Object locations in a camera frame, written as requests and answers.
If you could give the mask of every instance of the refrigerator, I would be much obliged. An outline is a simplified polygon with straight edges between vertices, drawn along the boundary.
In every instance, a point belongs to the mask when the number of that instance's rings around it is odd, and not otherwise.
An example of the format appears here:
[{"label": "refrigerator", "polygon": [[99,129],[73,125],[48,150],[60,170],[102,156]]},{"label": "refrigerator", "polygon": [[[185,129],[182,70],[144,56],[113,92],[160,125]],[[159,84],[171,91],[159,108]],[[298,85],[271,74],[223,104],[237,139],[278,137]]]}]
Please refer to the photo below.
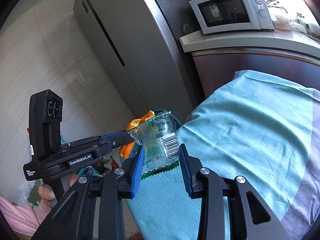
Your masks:
[{"label": "refrigerator", "polygon": [[136,117],[171,111],[182,123],[204,100],[179,38],[200,30],[190,0],[76,0],[74,12],[110,79]]}]

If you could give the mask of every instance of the teal cloth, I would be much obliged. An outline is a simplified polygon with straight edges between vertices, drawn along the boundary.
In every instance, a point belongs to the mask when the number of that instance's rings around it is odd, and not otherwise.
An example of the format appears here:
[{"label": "teal cloth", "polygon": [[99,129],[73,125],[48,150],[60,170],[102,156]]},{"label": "teal cloth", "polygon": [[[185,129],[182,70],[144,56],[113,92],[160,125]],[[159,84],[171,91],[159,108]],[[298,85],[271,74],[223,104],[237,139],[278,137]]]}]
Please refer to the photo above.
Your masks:
[{"label": "teal cloth", "polygon": [[[312,92],[276,76],[241,71],[193,111],[177,131],[178,141],[220,176],[246,177],[281,220],[310,154]],[[188,197],[180,167],[142,180],[127,202],[145,240],[197,238],[201,200]]]}]

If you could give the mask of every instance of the trash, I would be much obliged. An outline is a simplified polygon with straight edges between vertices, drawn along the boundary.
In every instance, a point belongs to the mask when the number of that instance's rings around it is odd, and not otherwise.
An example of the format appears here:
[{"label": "trash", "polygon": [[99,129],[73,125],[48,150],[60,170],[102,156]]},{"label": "trash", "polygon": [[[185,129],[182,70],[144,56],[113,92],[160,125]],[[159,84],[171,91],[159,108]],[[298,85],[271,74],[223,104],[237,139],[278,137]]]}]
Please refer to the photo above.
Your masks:
[{"label": "trash", "polygon": [[33,186],[29,194],[28,202],[33,206],[38,206],[40,204],[41,197],[39,195],[38,189],[41,184],[43,184],[42,179],[35,180],[35,185]]},{"label": "trash", "polygon": [[[132,130],[133,128],[137,127],[139,124],[149,120],[150,118],[154,117],[155,113],[149,110],[143,117],[134,119],[128,123],[127,127],[125,128],[126,131]],[[122,145],[119,150],[120,157],[127,159],[134,147],[134,142],[127,143],[126,145]]]},{"label": "trash", "polygon": [[171,112],[157,114],[130,130],[129,134],[145,150],[142,174],[171,166],[178,161],[179,143]]},{"label": "trash", "polygon": [[20,207],[24,207],[27,203],[28,203],[28,198],[30,195],[31,190],[33,189],[33,187],[35,186],[36,181],[26,181],[24,180],[20,187],[19,187],[19,191],[20,191],[20,198],[18,200],[17,205]]},{"label": "trash", "polygon": [[115,170],[115,169],[119,168],[120,166],[119,166],[119,164],[114,160],[114,158],[111,157],[111,159],[112,159],[112,170]]},{"label": "trash", "polygon": [[92,166],[88,166],[86,168],[83,168],[82,170],[80,170],[77,173],[77,175],[78,175],[78,177],[85,176],[88,179],[98,179],[98,178],[102,177],[102,175],[98,171],[96,171],[96,169],[93,168]]},{"label": "trash", "polygon": [[104,168],[106,169],[102,176],[104,177],[107,173],[112,171],[112,159],[109,156],[106,156],[103,158]]},{"label": "trash", "polygon": [[106,170],[106,168],[105,168],[103,165],[104,165],[104,162],[103,162],[103,160],[102,160],[102,161],[99,161],[99,162],[97,162],[97,163],[95,163],[95,164],[92,164],[91,166],[92,166],[97,172],[99,172],[99,174],[102,174],[102,173]]},{"label": "trash", "polygon": [[307,33],[305,27],[299,23],[291,22],[290,26],[291,26],[292,30],[295,32]]}]

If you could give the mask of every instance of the orange peel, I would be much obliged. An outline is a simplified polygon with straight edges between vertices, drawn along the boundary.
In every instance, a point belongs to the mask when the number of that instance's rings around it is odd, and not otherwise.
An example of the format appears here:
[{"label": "orange peel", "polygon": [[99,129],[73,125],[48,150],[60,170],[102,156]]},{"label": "orange peel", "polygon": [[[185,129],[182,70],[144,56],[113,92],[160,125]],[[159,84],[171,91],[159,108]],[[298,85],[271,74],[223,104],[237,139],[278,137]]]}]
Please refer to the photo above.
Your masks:
[{"label": "orange peel", "polygon": [[[153,111],[148,111],[143,117],[134,119],[131,122],[128,123],[127,127],[125,128],[126,131],[129,131],[135,127],[137,127],[139,124],[149,120],[151,117],[154,117],[155,113]],[[134,147],[135,142],[127,143],[126,145],[122,145],[119,150],[119,155],[127,159]]]}]

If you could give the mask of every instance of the finger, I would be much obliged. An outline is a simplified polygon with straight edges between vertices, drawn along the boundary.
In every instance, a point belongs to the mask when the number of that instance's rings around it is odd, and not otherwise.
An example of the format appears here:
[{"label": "finger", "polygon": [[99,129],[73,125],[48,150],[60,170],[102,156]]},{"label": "finger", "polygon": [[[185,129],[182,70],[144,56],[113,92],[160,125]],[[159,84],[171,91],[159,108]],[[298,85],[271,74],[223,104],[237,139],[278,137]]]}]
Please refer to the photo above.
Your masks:
[{"label": "finger", "polygon": [[38,192],[43,200],[53,200],[55,198],[54,192],[44,185],[39,186]]},{"label": "finger", "polygon": [[69,180],[69,186],[71,187],[77,180],[78,180],[78,175],[75,173],[72,173],[70,180]]},{"label": "finger", "polygon": [[51,204],[51,201],[50,200],[46,200],[46,199],[41,199],[41,201],[46,204],[48,207],[51,207],[52,208],[52,204]]}]

